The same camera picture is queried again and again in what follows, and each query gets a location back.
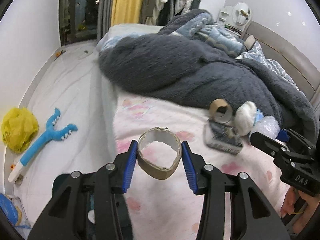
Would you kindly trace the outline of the brown cardboard tube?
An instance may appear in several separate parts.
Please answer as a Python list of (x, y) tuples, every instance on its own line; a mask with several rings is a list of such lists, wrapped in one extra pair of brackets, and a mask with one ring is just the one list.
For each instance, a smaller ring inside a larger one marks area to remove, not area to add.
[(210, 104), (209, 116), (215, 122), (226, 124), (231, 121), (233, 117), (233, 110), (224, 99), (216, 99)]

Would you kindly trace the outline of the dark teal trash bin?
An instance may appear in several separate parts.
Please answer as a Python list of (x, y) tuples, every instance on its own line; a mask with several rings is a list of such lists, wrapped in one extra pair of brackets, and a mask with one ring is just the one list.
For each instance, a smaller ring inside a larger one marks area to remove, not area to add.
[[(53, 195), (57, 193), (59, 187), (66, 180), (68, 174), (61, 174), (56, 177), (53, 182)], [(129, 215), (129, 211), (125, 202), (125, 198), (122, 194), (115, 194), (118, 219), (121, 227), (121, 233), (123, 239), (134, 239), (132, 231), (132, 223)], [(88, 214), (89, 210), (94, 210), (94, 193), (89, 192), (86, 196), (86, 213)], [(86, 222), (86, 239), (97, 239), (95, 224), (92, 224), (88, 218)]]

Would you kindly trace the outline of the grey curtain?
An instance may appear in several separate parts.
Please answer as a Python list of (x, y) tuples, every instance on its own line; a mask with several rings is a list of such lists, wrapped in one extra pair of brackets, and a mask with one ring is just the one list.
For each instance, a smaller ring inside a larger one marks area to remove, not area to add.
[(111, 27), (111, 13), (113, 0), (99, 0), (97, 40), (99, 41)]

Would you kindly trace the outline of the white rolled sock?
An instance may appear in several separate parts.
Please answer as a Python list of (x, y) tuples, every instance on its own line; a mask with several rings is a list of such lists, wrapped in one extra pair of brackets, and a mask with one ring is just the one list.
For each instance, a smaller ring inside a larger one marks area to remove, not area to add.
[(251, 131), (256, 112), (257, 107), (251, 101), (246, 101), (236, 110), (233, 123), (240, 136), (245, 136)]

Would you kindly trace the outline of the dark glass balcony door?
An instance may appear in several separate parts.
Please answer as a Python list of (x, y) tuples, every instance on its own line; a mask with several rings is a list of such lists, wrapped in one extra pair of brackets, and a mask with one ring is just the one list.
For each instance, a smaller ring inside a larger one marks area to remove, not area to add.
[(61, 45), (97, 38), (100, 0), (59, 0)]

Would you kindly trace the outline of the blue plush claw toy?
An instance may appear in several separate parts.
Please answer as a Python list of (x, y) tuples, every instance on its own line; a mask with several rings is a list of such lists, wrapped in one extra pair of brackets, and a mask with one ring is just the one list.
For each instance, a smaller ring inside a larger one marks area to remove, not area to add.
[(55, 125), (61, 116), (58, 108), (54, 109), (54, 114), (46, 122), (46, 130), (35, 140), (35, 142), (26, 150), (19, 159), (13, 170), (8, 176), (8, 182), (15, 183), (19, 176), (23, 173), (29, 162), (35, 155), (49, 142), (64, 141), (72, 132), (77, 132), (78, 128), (75, 124), (68, 124), (61, 130), (56, 130)]

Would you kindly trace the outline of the orange small floor object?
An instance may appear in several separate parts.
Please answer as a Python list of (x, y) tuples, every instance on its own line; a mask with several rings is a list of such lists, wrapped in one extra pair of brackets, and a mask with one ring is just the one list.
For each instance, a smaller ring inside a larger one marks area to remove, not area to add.
[(55, 53), (55, 59), (59, 58), (61, 55), (63, 55), (66, 51), (65, 50), (61, 50)]

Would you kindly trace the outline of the light blue patterned blanket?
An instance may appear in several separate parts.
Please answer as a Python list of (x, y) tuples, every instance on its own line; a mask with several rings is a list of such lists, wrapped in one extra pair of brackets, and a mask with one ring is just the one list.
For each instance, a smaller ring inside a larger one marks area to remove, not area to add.
[(214, 22), (212, 15), (193, 9), (178, 18), (178, 28), (171, 35), (199, 40), (236, 58), (246, 50), (244, 42)]

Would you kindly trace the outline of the black foil wrapper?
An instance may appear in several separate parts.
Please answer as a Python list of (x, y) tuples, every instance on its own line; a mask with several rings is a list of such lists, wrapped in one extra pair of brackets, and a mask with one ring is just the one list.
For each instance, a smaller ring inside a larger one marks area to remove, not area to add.
[(230, 154), (238, 154), (243, 148), (241, 137), (233, 127), (213, 120), (205, 124), (203, 140), (209, 148)]

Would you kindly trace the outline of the yellow plastic bag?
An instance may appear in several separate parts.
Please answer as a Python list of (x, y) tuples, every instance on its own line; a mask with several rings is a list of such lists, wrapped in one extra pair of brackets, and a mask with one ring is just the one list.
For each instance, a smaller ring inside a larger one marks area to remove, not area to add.
[(39, 123), (27, 108), (12, 108), (1, 124), (2, 140), (15, 153), (24, 152), (39, 131)]

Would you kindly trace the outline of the blue snack bag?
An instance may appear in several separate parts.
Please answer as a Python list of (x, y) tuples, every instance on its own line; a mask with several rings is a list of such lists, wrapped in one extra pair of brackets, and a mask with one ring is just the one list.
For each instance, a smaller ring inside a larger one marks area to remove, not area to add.
[(18, 232), (27, 235), (32, 228), (19, 197), (1, 193), (1, 210)]

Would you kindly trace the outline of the dark grey fleece blanket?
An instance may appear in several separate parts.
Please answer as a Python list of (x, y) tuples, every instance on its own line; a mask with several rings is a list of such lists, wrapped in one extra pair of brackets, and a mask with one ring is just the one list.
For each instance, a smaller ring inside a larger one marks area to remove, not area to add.
[(232, 109), (255, 103), (311, 142), (319, 118), (306, 96), (284, 78), (253, 59), (240, 59), (241, 41), (230, 55), (211, 41), (218, 28), (211, 14), (194, 9), (174, 17), (154, 34), (129, 34), (106, 41), (99, 53), (101, 72), (121, 89), (176, 104), (208, 109), (216, 99)]

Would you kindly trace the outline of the white crumpled tissue ball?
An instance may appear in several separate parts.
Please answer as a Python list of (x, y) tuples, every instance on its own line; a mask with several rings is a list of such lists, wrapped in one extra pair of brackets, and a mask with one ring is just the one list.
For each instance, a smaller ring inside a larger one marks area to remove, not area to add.
[(88, 220), (92, 223), (95, 224), (95, 211), (94, 210), (89, 210), (87, 214)]

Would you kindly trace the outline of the grey upholstered headboard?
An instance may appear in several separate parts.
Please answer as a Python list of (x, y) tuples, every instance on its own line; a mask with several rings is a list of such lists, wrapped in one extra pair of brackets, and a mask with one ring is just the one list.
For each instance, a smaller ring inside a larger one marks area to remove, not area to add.
[(308, 100), (315, 100), (319, 70), (312, 62), (290, 42), (257, 22), (250, 22), (241, 38), (245, 40), (250, 35), (261, 44), (265, 57), (277, 61)]

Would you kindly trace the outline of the clear bubble wrap roll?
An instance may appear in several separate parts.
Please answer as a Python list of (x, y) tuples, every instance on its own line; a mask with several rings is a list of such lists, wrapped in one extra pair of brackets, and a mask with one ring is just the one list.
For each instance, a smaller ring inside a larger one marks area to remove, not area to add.
[(265, 116), (257, 121), (251, 130), (251, 135), (259, 132), (271, 139), (276, 139), (280, 132), (280, 127), (274, 116)]

